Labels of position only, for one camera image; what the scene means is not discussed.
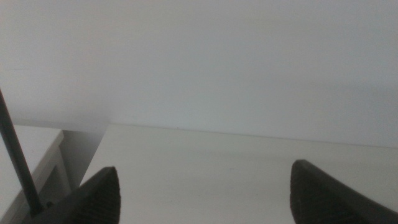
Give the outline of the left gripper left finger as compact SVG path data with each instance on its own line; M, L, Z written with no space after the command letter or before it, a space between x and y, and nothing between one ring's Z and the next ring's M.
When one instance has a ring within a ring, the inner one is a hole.
M59 203L42 210L33 206L37 224L118 224L121 194L115 167L104 167Z

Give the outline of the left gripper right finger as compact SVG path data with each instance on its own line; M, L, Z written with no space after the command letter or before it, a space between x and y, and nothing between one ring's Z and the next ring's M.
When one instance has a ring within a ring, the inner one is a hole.
M290 210L299 224L397 224L397 212L303 159L292 164Z

